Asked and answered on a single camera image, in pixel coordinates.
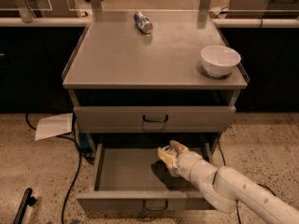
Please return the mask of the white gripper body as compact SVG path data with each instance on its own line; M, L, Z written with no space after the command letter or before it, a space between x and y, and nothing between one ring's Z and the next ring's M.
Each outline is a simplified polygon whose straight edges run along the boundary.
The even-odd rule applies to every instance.
M197 161L200 161L201 159L203 159L203 157L193 151L186 151L179 154L177 158L178 174L187 181L190 181L192 167Z

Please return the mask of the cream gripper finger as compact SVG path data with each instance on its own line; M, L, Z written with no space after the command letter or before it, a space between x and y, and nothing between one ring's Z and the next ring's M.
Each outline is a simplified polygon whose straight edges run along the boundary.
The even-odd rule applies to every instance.
M158 157L161 161L164 162L168 172L173 177L179 177L178 174L178 154L173 147L159 147L158 148Z
M175 141L175 140L171 140L170 141L170 146L177 152L177 154L182 154L184 152L187 152L189 149L182 145L180 142Z

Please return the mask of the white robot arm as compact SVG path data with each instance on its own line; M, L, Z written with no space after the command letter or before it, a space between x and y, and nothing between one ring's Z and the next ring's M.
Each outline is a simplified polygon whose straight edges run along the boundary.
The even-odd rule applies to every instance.
M158 148L173 177L183 177L217 210L230 214L242 202L267 224L299 224L299 211L228 166L221 168L177 141Z

